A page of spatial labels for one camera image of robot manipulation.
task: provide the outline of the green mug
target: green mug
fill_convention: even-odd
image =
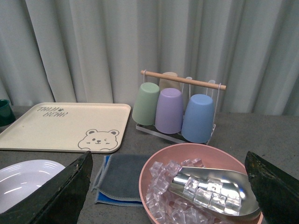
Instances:
[[[132,118],[140,125],[154,125],[156,118],[156,108],[160,88],[154,83],[143,83],[138,91],[135,101]]]
[[[9,125],[14,121],[15,116],[9,105],[9,100],[0,99],[0,127]]]

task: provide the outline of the dark green object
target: dark green object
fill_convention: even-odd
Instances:
[[[0,127],[9,125],[15,121],[14,113],[7,99],[0,99]]]
[[[38,190],[0,214],[0,224],[75,224],[93,168],[88,151]]]
[[[298,223],[299,181],[253,152],[247,153],[245,168],[267,223]]]

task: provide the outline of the metal scoop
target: metal scoop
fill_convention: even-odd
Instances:
[[[205,211],[210,212],[215,217],[230,222],[246,222],[257,218],[260,214],[258,202],[251,190],[251,185],[248,181],[248,176],[237,171],[225,169],[212,169],[212,168],[198,168],[198,167],[182,167],[178,174],[172,180],[169,191],[184,198],[187,201],[193,202],[191,198],[183,194],[184,186],[189,177],[200,179],[199,187],[206,188],[207,180],[209,178],[218,179],[223,183],[222,191],[227,194],[238,194],[241,201],[241,209],[238,216],[230,214],[219,213],[209,208],[202,207]]]

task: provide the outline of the towel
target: towel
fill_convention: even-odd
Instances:
[[[142,207],[139,176],[149,155],[113,154],[104,156],[94,180],[95,203]]]

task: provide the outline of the white plate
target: white plate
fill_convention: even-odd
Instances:
[[[50,160],[31,160],[0,170],[0,213],[28,197],[64,168]]]

